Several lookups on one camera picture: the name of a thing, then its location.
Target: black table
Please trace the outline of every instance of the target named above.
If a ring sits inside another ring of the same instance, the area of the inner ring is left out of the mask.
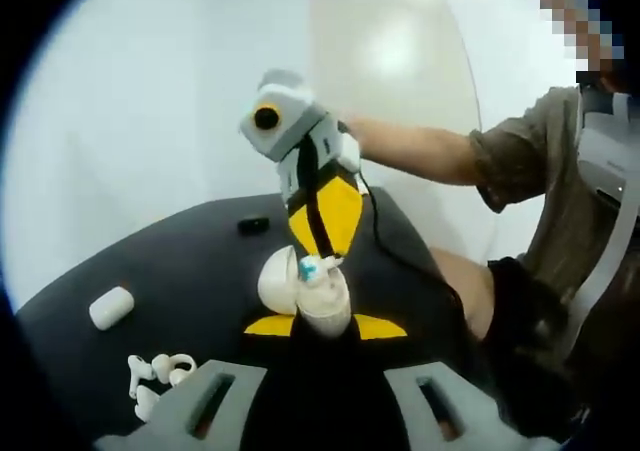
[[[490,389],[484,360],[461,329],[426,246],[392,199],[380,189],[374,192],[382,239],[426,272],[402,266],[378,249],[371,203],[365,199],[342,266],[353,311],[419,328],[426,354],[414,364],[444,361]],[[237,222],[254,214],[268,216],[270,229],[241,236]],[[205,203],[88,259],[31,299],[18,319],[54,395],[84,436],[127,434],[141,424],[127,393],[127,356],[150,361],[160,353],[188,353],[198,363],[212,358],[250,362],[250,356],[238,353],[243,330],[256,314],[269,314],[257,296],[260,270],[275,250],[292,242],[279,195]],[[134,295],[135,309],[115,327],[99,331],[89,305],[118,285]]]

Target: person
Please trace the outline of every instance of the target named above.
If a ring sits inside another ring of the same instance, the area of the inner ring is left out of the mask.
[[[625,4],[598,2],[602,17],[619,14]],[[583,82],[608,93],[638,95],[629,40],[625,59],[618,59],[616,42],[607,41],[604,31],[593,32],[594,22],[589,23],[580,0],[540,0],[540,5],[551,8],[554,19],[563,20],[565,33],[575,36],[577,57],[587,58],[589,66],[579,75]],[[514,414],[530,432],[540,430],[540,423],[531,421],[540,418],[540,410],[563,408],[553,419],[566,421],[581,403],[592,401],[607,370],[633,339],[631,330],[640,316],[640,246],[632,240],[570,359],[560,368],[545,359],[544,350],[565,323],[567,303],[595,267],[617,216],[578,172],[574,138],[579,97],[576,87],[551,88],[522,116],[468,136],[367,117],[346,120],[365,159],[440,183],[475,186],[496,213],[545,196],[533,240],[517,258],[483,265],[432,249],[444,279],[460,295],[469,329],[489,352]],[[516,370],[521,379],[514,377]],[[548,392],[540,392],[531,380],[547,382]]]

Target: olive shirt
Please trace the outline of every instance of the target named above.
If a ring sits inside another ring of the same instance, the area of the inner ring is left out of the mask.
[[[615,210],[601,202],[578,173],[578,98],[577,88],[552,88],[521,118],[470,135],[478,168],[489,183],[479,191],[493,211],[545,195],[538,228],[521,262],[561,299],[573,297],[589,276],[616,219]],[[587,395],[620,355],[633,327],[638,329],[639,264],[640,249],[631,246],[574,348],[576,384]]]

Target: yellow triangle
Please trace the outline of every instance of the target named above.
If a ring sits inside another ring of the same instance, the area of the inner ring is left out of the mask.
[[[374,318],[364,314],[355,315],[360,338],[369,339],[389,339],[407,336],[407,333],[397,324],[386,319]],[[247,327],[245,334],[256,334],[259,336],[290,336],[293,316],[269,316],[262,318]]]

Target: sleeve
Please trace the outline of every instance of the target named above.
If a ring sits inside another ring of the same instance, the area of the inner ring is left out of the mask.
[[[552,88],[520,118],[506,119],[485,133],[471,132],[476,166],[486,183],[478,191],[496,213],[544,193],[548,120],[552,108],[562,106],[560,89]]]

